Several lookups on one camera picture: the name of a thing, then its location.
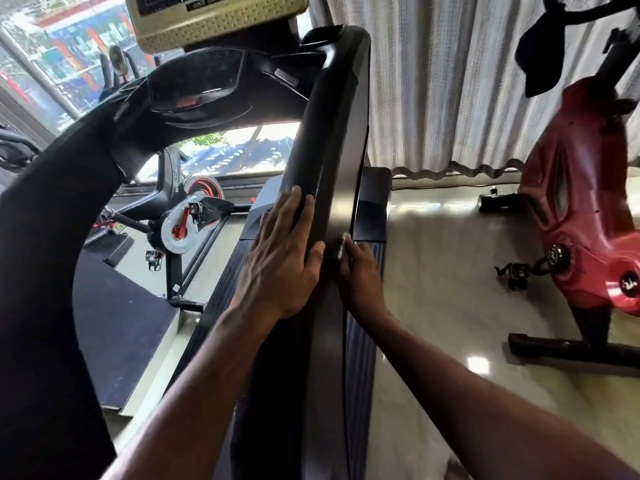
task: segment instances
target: treadmill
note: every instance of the treadmill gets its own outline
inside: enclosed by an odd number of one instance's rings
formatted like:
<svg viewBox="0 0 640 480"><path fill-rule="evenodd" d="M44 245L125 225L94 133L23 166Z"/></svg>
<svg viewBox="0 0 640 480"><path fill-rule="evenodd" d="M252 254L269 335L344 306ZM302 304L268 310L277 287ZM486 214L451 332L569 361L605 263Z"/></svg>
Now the treadmill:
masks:
<svg viewBox="0 0 640 480"><path fill-rule="evenodd" d="M0 379L12 391L0 395L0 468L6 478L98 478L115 457L77 346L71 291L84 240L118 186L184 139L301 120L284 174L250 209L176 374L228 306L260 215L278 190L300 185L316 197L309 243L326 243L320 282L262 346L216 478L363 478L375 346L347 316L337 274L345 232L372 242L380 266L384 258L391 175L366 165L371 39L340 25L299 40L288 17L308 0L272 0L260 16L248 16L238 0L220 7L220 0L162 0L151 8L142 1L127 0L140 46L180 44L185 55L76 121L0 196L0 246L12 250L0 253ZM202 14L192 31L185 20L166 30L140 22L171 3L186 4L184 16L208 10L209 24L203 28ZM215 38L198 39L206 36Z"/></svg>

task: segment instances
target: gold monitor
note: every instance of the gold monitor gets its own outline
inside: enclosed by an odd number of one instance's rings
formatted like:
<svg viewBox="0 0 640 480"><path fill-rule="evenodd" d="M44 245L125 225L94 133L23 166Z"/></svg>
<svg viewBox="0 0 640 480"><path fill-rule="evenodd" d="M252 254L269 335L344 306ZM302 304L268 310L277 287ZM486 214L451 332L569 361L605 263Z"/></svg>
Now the gold monitor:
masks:
<svg viewBox="0 0 640 480"><path fill-rule="evenodd" d="M309 3L309 0L126 1L138 45L149 54L298 15Z"/></svg>

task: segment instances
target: glossy floor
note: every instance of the glossy floor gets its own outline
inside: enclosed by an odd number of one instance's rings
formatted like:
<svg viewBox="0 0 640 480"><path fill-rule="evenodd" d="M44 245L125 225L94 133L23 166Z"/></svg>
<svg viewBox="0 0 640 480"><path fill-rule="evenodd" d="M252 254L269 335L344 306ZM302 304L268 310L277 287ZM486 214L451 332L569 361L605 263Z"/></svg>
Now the glossy floor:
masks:
<svg viewBox="0 0 640 480"><path fill-rule="evenodd" d="M636 187L629 187L632 210L635 195L640 203ZM501 185L500 193L515 189ZM578 338L578 330L550 278L534 278L525 294L508 292L495 279L493 266L533 262L541 251L526 219L477 213L477 196L487 192L478 187L393 192L384 272L387 306L405 327L477 373L567 418L640 470L640 378L579 365L524 365L503 350L509 332ZM640 346L640 321L615 315L610 339ZM378 351L368 480L442 480L451 456Z"/></svg>

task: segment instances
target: treadmill console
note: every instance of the treadmill console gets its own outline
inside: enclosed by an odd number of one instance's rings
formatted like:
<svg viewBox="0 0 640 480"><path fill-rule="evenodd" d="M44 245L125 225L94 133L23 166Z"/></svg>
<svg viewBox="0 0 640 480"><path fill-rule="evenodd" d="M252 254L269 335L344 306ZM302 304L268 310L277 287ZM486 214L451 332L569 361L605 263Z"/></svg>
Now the treadmill console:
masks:
<svg viewBox="0 0 640 480"><path fill-rule="evenodd" d="M253 25L299 15L309 0L126 0L138 45L182 48Z"/></svg>

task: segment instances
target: treadmill display screen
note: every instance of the treadmill display screen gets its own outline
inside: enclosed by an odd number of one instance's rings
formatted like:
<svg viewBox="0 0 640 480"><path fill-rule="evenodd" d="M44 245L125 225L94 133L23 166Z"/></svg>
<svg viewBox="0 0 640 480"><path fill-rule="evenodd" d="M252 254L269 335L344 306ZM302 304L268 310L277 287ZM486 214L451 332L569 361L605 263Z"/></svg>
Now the treadmill display screen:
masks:
<svg viewBox="0 0 640 480"><path fill-rule="evenodd" d="M186 3L187 11L192 11L221 1L224 0L136 0L136 3L140 15L144 16L182 3Z"/></svg>

